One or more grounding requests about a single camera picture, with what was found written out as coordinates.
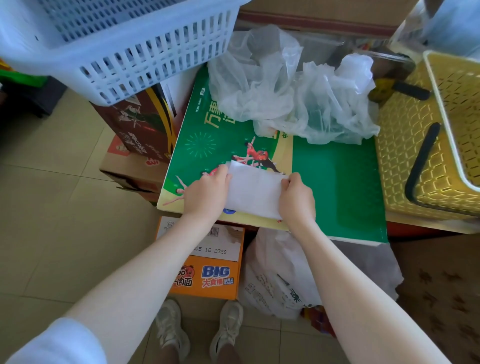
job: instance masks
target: shoe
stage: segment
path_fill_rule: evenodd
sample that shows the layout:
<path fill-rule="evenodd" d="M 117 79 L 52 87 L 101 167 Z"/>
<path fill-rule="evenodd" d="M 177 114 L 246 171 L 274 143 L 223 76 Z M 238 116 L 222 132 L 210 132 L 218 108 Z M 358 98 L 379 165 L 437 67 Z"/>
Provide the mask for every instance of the shoe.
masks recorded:
<path fill-rule="evenodd" d="M 160 348 L 173 345 L 178 350 L 179 360 L 182 362 L 190 352 L 190 340 L 187 333 L 182 330 L 180 320 L 180 307 L 174 300 L 165 300 L 155 317 L 158 328 L 156 337 L 160 340 Z"/>
<path fill-rule="evenodd" d="M 216 363 L 218 352 L 225 344 L 235 345 L 243 321 L 243 307 L 237 301 L 225 302 L 220 312 L 220 329 L 210 344 L 210 358 Z"/>

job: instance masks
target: yellow plastic basket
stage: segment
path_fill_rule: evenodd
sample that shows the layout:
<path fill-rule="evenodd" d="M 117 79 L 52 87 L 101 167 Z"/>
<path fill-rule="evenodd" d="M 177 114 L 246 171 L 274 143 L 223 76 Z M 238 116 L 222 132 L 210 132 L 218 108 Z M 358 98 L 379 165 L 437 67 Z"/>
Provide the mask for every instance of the yellow plastic basket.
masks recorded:
<path fill-rule="evenodd" d="M 406 82 L 432 96 L 395 93 L 380 109 L 385 207 L 439 219 L 480 216 L 480 63 L 425 52 Z"/>

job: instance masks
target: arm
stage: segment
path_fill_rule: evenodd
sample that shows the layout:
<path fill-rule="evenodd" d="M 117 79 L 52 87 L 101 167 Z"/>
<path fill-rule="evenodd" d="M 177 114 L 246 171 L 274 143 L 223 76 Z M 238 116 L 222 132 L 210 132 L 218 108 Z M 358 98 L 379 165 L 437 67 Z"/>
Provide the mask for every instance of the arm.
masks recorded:
<path fill-rule="evenodd" d="M 180 221 L 65 314 L 95 334 L 109 363 L 129 361 L 181 265 L 220 216 L 231 177 L 227 171 L 221 165 L 215 176 L 203 176 L 186 188 Z"/>
<path fill-rule="evenodd" d="M 410 316 L 320 230 L 312 190 L 298 173 L 282 181 L 279 209 L 305 252 L 328 318 L 351 363 L 450 363 Z"/>

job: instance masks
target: white paper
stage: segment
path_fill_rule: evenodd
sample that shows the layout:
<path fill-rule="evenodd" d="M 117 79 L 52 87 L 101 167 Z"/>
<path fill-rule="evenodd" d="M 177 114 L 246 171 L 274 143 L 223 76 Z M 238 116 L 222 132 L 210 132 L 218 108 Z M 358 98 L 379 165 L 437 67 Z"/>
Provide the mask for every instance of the white paper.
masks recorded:
<path fill-rule="evenodd" d="M 278 199 L 282 190 L 281 180 L 288 178 L 281 173 L 231 161 L 228 172 L 232 175 L 225 208 L 246 212 L 265 218 L 281 219 Z"/>
<path fill-rule="evenodd" d="M 162 217 L 156 238 L 165 234 L 178 220 L 180 219 Z M 229 229 L 240 231 L 240 233 L 232 235 L 228 232 Z M 238 262 L 241 248 L 239 237 L 242 236 L 242 230 L 242 228 L 233 226 L 213 224 L 208 235 L 202 239 L 190 255 Z"/>

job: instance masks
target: beige floor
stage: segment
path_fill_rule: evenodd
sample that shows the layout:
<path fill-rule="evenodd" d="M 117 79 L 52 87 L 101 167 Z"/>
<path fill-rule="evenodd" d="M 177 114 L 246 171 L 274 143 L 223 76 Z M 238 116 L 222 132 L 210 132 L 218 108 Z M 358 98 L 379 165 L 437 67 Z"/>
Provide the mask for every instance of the beige floor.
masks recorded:
<path fill-rule="evenodd" d="M 44 120 L 0 125 L 0 362 L 90 288 L 144 249 L 158 214 L 98 171 L 113 132 L 67 92 Z M 209 363 L 221 300 L 177 296 L 192 341 L 188 363 Z M 337 340 L 304 321 L 245 311 L 236 347 L 245 363 L 348 363 Z M 157 363 L 152 329 L 131 363 Z"/>

